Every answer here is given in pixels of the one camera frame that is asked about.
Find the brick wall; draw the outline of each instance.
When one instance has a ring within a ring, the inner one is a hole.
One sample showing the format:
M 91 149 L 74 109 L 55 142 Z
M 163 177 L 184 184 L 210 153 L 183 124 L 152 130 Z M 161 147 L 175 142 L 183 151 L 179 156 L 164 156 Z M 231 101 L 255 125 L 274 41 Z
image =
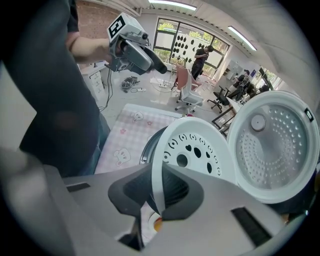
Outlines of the brick wall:
M 76 2 L 79 31 L 82 37 L 108 38 L 107 28 L 120 14 L 119 11 L 92 2 Z

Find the perforated plate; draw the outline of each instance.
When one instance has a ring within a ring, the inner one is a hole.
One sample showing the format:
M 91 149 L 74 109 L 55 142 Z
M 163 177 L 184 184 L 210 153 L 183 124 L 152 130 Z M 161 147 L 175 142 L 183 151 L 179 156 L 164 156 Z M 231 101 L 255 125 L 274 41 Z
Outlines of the perforated plate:
M 156 146 L 152 162 L 152 191 L 159 212 L 165 209 L 162 163 L 185 167 L 236 184 L 228 144 L 210 123 L 183 117 L 170 124 Z
M 311 178 L 319 127 L 309 107 L 284 91 L 264 92 L 235 116 L 227 141 L 238 185 L 263 203 L 286 201 Z

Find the black office chair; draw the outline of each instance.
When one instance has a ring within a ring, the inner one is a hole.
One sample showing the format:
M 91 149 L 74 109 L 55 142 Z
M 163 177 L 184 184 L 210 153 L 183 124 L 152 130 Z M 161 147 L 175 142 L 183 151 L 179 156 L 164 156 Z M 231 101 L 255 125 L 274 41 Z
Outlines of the black office chair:
M 227 99 L 227 95 L 230 92 L 228 89 L 223 89 L 220 85 L 219 87 L 221 88 L 220 92 L 213 92 L 213 94 L 216 96 L 216 101 L 208 99 L 207 102 L 212 102 L 214 103 L 214 106 L 211 107 L 213 109 L 215 106 L 217 106 L 220 110 L 219 113 L 222 113 L 222 106 L 228 106 L 229 105 L 229 100 Z

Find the ceiling light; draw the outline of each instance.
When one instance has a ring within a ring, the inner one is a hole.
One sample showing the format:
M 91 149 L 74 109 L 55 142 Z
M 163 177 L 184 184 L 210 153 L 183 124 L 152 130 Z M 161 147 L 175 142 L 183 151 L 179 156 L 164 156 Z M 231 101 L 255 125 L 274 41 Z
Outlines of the ceiling light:
M 248 39 L 246 39 L 238 30 L 236 30 L 233 26 L 228 26 L 228 29 L 230 29 L 233 33 L 235 33 L 238 37 L 240 37 L 250 48 L 254 51 L 257 50 Z
M 175 2 L 175 1 L 166 1 L 166 0 L 149 0 L 151 4 L 164 4 L 164 5 L 171 5 L 171 6 L 179 6 L 183 8 L 187 8 L 189 10 L 195 11 L 197 7 L 182 3 L 182 2 Z

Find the pink checkered mat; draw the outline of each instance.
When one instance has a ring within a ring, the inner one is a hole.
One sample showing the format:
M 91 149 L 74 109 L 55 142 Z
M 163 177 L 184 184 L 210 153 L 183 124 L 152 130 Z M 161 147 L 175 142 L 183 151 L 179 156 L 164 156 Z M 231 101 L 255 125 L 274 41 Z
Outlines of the pink checkered mat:
M 126 104 L 101 152 L 95 174 L 136 166 L 150 138 L 181 114 L 135 104 Z

